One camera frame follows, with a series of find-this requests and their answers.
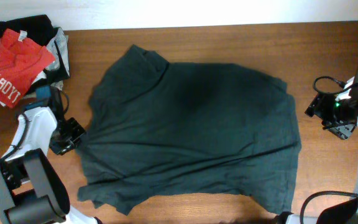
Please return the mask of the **red printed t-shirt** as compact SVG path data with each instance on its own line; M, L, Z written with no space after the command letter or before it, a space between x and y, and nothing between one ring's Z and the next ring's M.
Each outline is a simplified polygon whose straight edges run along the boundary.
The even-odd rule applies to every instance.
M15 107L39 73L54 61L45 46L16 31L5 30L0 38L0 104Z

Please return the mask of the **black folded garment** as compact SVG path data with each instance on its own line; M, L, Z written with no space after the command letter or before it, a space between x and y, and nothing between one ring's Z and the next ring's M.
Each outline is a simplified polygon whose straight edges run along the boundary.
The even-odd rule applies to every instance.
M16 32L26 31L28 38L41 46L47 47L47 44L55 36L54 26L48 16L38 15L14 19L10 21L0 21L0 38L6 29ZM48 71L46 68L37 77L28 90L28 94L33 93L37 87L52 85L55 82L64 81L70 78L70 75L61 68L55 71Z

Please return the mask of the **dark green Nike t-shirt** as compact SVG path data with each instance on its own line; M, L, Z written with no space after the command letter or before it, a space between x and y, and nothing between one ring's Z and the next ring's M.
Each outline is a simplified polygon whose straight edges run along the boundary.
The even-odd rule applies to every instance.
M78 200L128 214L154 196L233 194L291 209L301 139L278 78L234 63L169 62L133 45L89 98Z

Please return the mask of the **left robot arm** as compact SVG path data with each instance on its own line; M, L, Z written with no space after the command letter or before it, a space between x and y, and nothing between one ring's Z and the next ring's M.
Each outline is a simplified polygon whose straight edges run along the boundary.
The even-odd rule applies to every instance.
M17 117L17 131L0 158L0 221L100 224L70 204L68 192L47 159L76 149L85 135L75 118L66 119L66 93L53 86L35 91L37 100Z

